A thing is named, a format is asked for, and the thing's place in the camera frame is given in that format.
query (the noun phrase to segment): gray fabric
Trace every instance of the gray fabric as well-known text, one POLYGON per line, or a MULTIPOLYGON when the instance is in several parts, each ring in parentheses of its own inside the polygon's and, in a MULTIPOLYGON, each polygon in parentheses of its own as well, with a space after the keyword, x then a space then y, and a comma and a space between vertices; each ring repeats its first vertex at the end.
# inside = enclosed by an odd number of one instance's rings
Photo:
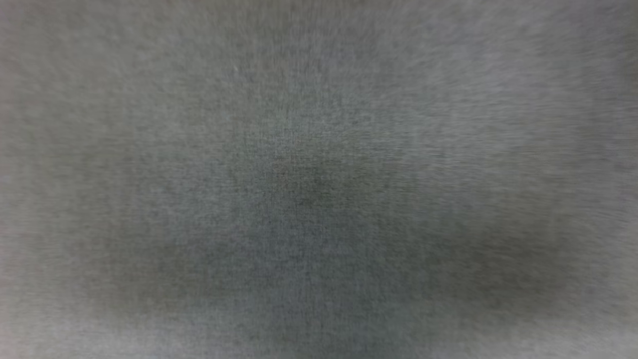
POLYGON ((638 358, 627 0, 0 0, 0 358, 638 358))

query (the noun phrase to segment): gray cloth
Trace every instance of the gray cloth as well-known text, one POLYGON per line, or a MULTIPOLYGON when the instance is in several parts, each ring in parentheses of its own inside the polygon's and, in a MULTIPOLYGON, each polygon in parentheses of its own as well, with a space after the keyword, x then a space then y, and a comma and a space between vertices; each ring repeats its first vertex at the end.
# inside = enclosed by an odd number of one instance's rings
POLYGON ((0 358, 638 358, 631 0, 0 0, 0 358))

